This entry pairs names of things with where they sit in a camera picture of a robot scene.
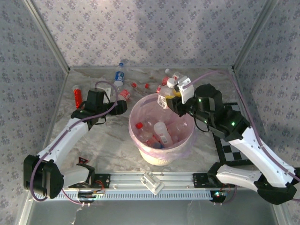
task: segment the white bucket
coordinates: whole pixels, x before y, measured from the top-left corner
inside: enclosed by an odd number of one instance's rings
[[[163,110],[157,103],[158,94],[143,97],[136,103],[129,116],[129,134],[138,147],[141,156],[152,165],[167,165],[172,161],[187,156],[194,143],[194,119],[190,115],[179,117],[170,109]],[[138,130],[135,125],[143,121],[145,116],[151,116],[158,121],[163,121],[167,126],[174,121],[185,121],[188,131],[182,134],[180,141],[170,148],[154,149],[138,140]]]

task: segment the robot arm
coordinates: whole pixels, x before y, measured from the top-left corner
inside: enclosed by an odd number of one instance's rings
[[[186,76],[175,86],[181,97],[167,99],[168,107],[182,116],[186,113],[205,123],[210,131],[244,153],[259,171],[236,169],[215,163],[208,172],[214,184],[235,184],[256,191],[272,204],[293,199],[298,181],[285,173],[259,146],[253,128],[240,112],[224,108],[222,94],[212,85],[199,86],[195,92]],[[300,177],[300,168],[293,168],[278,157],[264,142],[267,153],[292,175]]]
[[[101,89],[93,89],[88,93],[84,102],[84,109],[76,109],[61,133],[44,150],[36,156],[28,155],[24,160],[24,187],[30,189],[31,175],[38,161],[43,161],[38,166],[34,180],[33,190],[45,197],[55,198],[64,187],[85,182],[92,185],[94,182],[94,168],[78,164],[73,168],[60,170],[67,154],[77,141],[85,135],[94,125],[98,125],[97,115],[105,113],[114,103],[103,103],[106,93]],[[109,112],[110,115],[123,114],[127,110],[126,101],[118,101],[117,105]]]

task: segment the patterned wall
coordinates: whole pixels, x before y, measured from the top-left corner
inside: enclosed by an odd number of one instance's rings
[[[0,1],[0,224],[12,224],[23,160],[41,151],[64,73],[22,1]]]
[[[232,65],[264,0],[35,0],[72,66]]]
[[[280,1],[246,58],[239,78],[262,139],[300,166],[300,3]],[[289,202],[295,224],[300,204]]]

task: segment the white label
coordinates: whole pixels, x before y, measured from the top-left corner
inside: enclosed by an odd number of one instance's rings
[[[160,138],[161,138],[161,140],[163,141],[164,144],[168,143],[167,138],[163,134],[160,134],[159,136],[160,136]]]
[[[165,100],[164,96],[159,95],[157,99],[157,103],[164,109],[168,108],[167,101]]]

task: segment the white bracket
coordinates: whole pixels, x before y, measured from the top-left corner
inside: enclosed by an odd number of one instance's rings
[[[188,88],[183,89],[184,86],[191,83],[191,79],[189,79],[187,76],[184,76],[180,78],[178,81],[178,88],[181,94],[181,101],[183,104],[187,102],[190,98],[194,96],[194,87],[193,85],[189,86]]]
[[[152,172],[144,173],[141,177],[141,182],[155,195],[164,187],[164,184]]]

